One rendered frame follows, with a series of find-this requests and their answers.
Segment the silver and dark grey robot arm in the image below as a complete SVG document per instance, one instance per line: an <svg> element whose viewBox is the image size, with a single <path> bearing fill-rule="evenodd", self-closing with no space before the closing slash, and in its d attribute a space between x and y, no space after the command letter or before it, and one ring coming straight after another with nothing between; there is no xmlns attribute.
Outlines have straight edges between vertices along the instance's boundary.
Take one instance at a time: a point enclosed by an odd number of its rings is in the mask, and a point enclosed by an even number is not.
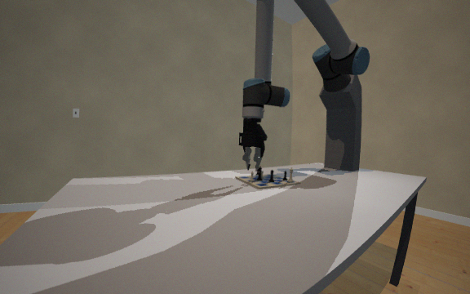
<svg viewBox="0 0 470 294"><path fill-rule="evenodd" d="M368 49L349 39L326 0L294 1L326 42L313 53L325 90L344 89L351 81L349 74L360 75L367 70L370 62ZM263 118L264 105L285 107L290 100L287 88L271 85L273 17L274 0L257 0L255 78L246 80L243 85L243 118Z"/></svg>

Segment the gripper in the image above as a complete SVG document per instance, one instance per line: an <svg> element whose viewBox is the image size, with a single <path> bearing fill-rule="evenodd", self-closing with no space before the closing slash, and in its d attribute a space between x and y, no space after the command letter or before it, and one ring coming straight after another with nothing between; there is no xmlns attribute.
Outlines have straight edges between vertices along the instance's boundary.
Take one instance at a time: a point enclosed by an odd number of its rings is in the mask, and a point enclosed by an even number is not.
<svg viewBox="0 0 470 294"><path fill-rule="evenodd" d="M248 127L247 127L248 123ZM242 142L239 145L243 146L245 154L243 154L242 159L246 161L246 168L249 170L250 168L250 155L251 155L251 148L255 147L255 155L253 160L256 162L255 171L257 172L261 159L264 155L264 140L261 134L250 134L248 133L259 133L257 130L257 123L261 123L261 118L244 118L243 119L243 133L239 133L239 137L242 137ZM258 147L258 148L257 148Z"/></svg>

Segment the blue and tan chessboard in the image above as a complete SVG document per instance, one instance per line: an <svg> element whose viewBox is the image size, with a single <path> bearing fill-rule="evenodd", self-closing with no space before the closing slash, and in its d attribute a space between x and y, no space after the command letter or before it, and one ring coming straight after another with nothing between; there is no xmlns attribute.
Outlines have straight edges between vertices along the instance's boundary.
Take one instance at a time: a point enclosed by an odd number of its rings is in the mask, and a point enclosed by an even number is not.
<svg viewBox="0 0 470 294"><path fill-rule="evenodd" d="M254 180L255 181L250 181L251 176L235 176L235 178L242 180L246 182L249 185L252 185L258 189L267 189L267 188L273 188L273 187L280 187L280 186L287 186L287 185L298 185L301 184L301 182L295 181L294 182L288 182L289 179L283 180L284 177L281 176L276 176L273 175L274 182L269 182L268 180L270 179L270 174L264 175L263 180L257 180L259 175L254 175Z"/></svg>

